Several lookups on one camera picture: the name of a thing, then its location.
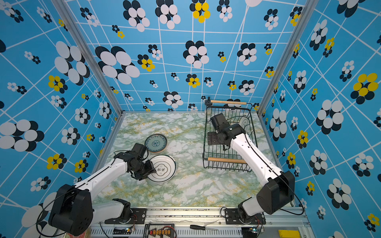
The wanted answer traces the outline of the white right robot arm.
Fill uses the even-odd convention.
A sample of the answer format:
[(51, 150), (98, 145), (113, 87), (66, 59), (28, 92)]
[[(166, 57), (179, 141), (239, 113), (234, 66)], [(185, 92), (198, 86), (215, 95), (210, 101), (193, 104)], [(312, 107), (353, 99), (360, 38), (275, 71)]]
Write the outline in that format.
[(294, 200), (295, 177), (283, 172), (265, 157), (255, 146), (249, 135), (239, 124), (230, 124), (223, 114), (211, 118), (214, 132), (211, 144), (228, 146), (236, 151), (256, 174), (262, 188), (255, 197), (238, 205), (238, 214), (243, 223), (263, 212), (271, 215)]

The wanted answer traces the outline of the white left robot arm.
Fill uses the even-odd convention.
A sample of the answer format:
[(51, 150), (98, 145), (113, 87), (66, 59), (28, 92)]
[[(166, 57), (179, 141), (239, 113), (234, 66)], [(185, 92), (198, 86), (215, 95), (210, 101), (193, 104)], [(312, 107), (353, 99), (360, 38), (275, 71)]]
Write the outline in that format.
[(91, 225), (109, 219), (128, 222), (132, 217), (131, 204), (115, 198), (111, 202), (94, 205), (95, 197), (118, 177), (130, 173), (135, 180), (146, 179), (156, 170), (147, 159), (146, 146), (136, 143), (132, 150), (120, 151), (90, 177), (74, 184), (65, 184), (57, 192), (50, 212), (50, 226), (74, 236), (83, 234)]

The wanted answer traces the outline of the white plate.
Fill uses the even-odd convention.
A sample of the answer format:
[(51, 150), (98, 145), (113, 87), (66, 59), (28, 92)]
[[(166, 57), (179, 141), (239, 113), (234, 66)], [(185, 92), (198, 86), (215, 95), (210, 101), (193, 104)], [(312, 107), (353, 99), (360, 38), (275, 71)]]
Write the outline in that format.
[(166, 136), (162, 134), (153, 134), (150, 135), (146, 140), (145, 140), (145, 147), (150, 153), (159, 153), (167, 147), (168, 140)]
[(150, 161), (153, 163), (155, 172), (147, 178), (149, 184), (157, 185), (168, 182), (175, 175), (177, 170), (176, 161), (168, 155), (157, 155), (152, 157)]
[(245, 132), (250, 131), (250, 120), (247, 117), (241, 117), (239, 125), (243, 128)]

